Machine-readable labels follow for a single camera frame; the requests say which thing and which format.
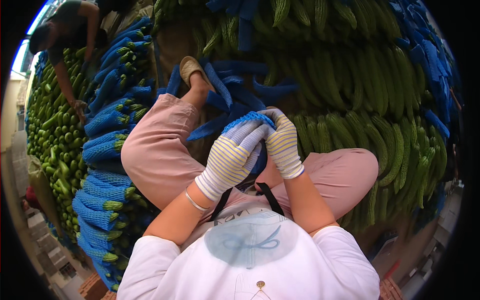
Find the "bracelet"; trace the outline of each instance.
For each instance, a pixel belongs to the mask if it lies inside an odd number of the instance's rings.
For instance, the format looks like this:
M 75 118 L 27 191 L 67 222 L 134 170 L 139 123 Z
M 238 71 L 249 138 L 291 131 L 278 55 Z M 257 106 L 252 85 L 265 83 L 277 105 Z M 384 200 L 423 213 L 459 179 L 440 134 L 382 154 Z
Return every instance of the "bracelet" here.
M 201 207 L 200 205 L 198 205 L 197 203 L 195 203 L 195 202 L 190 198 L 190 196 L 188 195 L 188 193 L 187 193 L 187 188 L 185 188 L 185 196 L 187 196 L 188 201 L 190 201 L 190 203 L 191 203 L 193 206 L 195 206 L 196 208 L 200 209 L 201 211 L 204 212 L 204 211 L 206 211 L 206 210 L 208 209 L 208 208 L 203 208 L 203 207 Z

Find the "black strap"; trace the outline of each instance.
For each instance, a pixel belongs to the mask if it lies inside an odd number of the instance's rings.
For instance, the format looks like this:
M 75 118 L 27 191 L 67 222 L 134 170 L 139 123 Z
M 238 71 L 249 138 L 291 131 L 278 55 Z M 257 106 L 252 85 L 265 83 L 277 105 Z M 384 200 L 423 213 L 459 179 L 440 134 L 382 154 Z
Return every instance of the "black strap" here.
M 230 193 L 232 192 L 233 188 L 229 188 L 225 193 L 222 194 L 222 197 L 220 198 L 220 201 L 218 201 L 215 209 L 213 210 L 212 216 L 210 217 L 210 220 L 208 222 L 215 221 L 216 216 L 222 211 L 222 209 L 225 207 L 225 204 L 227 204 L 227 200 L 230 197 Z
M 278 201 L 276 200 L 275 196 L 273 196 L 272 191 L 270 190 L 268 185 L 264 182 L 256 182 L 256 184 L 262 189 L 262 192 L 264 192 L 264 195 L 267 198 L 268 203 L 272 208 L 272 211 L 276 212 L 279 215 L 285 216 L 282 208 L 280 207 L 280 204 L 278 204 Z

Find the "dark hair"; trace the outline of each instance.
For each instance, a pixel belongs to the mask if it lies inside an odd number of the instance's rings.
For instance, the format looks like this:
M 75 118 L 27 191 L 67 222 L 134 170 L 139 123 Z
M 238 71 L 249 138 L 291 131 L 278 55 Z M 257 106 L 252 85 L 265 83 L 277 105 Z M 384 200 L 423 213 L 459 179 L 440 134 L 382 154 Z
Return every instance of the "dark hair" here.
M 32 54 L 36 54 L 38 52 L 38 47 L 40 44 L 48 39 L 48 34 L 50 33 L 50 26 L 47 23 L 43 23 L 32 33 L 30 37 L 29 49 Z

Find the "hand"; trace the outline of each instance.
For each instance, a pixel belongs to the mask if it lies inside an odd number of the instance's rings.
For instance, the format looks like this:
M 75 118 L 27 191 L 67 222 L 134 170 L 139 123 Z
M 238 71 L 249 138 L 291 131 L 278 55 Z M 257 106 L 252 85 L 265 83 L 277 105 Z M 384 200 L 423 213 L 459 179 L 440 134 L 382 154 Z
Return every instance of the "hand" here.
M 87 103 L 83 102 L 81 100 L 74 100 L 73 101 L 73 109 L 77 113 L 78 119 L 82 124 L 85 124 L 85 115 L 84 115 L 84 110 L 87 107 Z
M 275 123 L 276 130 L 268 127 L 268 137 L 265 141 L 267 153 L 276 164 L 284 179 L 293 179 L 303 173 L 304 167 L 300 161 L 297 149 L 297 129 L 295 125 L 278 108 L 258 111 Z
M 245 121 L 222 134 L 210 149 L 207 166 L 195 183 L 216 201 L 229 188 L 241 183 L 252 170 L 262 149 L 260 141 L 270 126 L 258 120 Z

